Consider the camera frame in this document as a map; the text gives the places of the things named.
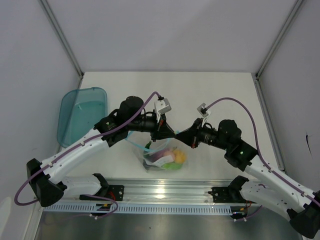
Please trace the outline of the dark green toy chili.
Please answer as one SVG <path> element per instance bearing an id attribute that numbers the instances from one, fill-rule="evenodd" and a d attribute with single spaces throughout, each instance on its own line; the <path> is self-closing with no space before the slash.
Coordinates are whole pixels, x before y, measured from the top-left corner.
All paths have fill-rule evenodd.
<path id="1" fill-rule="evenodd" d="M 150 146 L 151 146 L 152 142 L 149 141 L 146 145 L 145 145 L 145 151 L 146 152 L 150 152 Z"/>

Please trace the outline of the yellow toy lemon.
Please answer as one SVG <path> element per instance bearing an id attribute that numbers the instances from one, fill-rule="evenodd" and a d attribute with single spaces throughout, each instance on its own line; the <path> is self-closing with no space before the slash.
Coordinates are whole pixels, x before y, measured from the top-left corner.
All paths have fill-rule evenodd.
<path id="1" fill-rule="evenodd" d="M 183 164 L 187 159 L 186 154 L 179 149 L 175 149 L 173 151 L 173 154 L 174 154 L 174 162 L 176 164 Z"/>

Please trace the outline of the clear zip top bag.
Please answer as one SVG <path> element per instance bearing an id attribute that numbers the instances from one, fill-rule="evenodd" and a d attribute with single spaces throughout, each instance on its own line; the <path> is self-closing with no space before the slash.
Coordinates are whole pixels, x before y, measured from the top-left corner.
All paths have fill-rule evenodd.
<path id="1" fill-rule="evenodd" d="M 152 141 L 149 133 L 130 131 L 125 139 L 146 171 L 178 171 L 187 162 L 187 152 L 178 140 Z"/>

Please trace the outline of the purple toy eggplant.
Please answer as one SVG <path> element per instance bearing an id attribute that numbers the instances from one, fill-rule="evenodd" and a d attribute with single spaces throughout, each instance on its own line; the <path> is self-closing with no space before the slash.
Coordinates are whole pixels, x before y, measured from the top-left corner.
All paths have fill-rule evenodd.
<path id="1" fill-rule="evenodd" d="M 151 155 L 148 156 L 148 160 L 151 162 L 156 162 L 163 156 L 172 155 L 175 156 L 170 148 L 165 148 L 163 150 L 157 151 Z"/>

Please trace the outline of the pink toy food piece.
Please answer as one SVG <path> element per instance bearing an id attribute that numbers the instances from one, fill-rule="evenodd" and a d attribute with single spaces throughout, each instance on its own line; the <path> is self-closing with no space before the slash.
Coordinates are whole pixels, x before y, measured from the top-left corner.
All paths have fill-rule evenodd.
<path id="1" fill-rule="evenodd" d="M 167 163 L 172 163 L 175 161 L 175 157 L 172 155 L 165 155 L 158 160 L 158 163 L 162 166 Z"/>

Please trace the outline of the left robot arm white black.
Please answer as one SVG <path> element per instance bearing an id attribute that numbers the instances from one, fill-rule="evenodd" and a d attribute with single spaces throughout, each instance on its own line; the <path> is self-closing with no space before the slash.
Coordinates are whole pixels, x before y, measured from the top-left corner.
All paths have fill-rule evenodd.
<path id="1" fill-rule="evenodd" d="M 105 199 L 110 185 L 100 173 L 88 177 L 67 174 L 95 153 L 127 138 L 129 132 L 150 133 L 153 141 L 173 138 L 175 133 L 167 126 L 165 116 L 171 110 L 169 101 L 159 97 L 150 116 L 142 112 L 145 106 L 141 98 L 129 96 L 65 150 L 43 161 L 30 160 L 26 164 L 28 183 L 40 205 L 48 207 L 63 197 L 73 196 L 81 200 Z"/>

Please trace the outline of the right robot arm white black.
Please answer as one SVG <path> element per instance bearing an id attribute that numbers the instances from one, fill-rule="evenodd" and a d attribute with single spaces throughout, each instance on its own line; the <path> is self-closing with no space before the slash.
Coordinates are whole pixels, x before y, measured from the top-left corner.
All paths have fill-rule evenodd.
<path id="1" fill-rule="evenodd" d="M 241 138 L 242 131 L 234 120 L 222 120 L 217 129 L 206 127 L 198 118 L 193 125 L 178 133 L 176 139 L 197 148 L 200 143 L 225 151 L 224 158 L 233 167 L 266 185 L 259 187 L 238 176 L 228 196 L 234 202 L 253 201 L 289 221 L 300 235 L 312 239 L 320 229 L 320 193 L 303 186 L 263 159 L 257 148 Z"/>

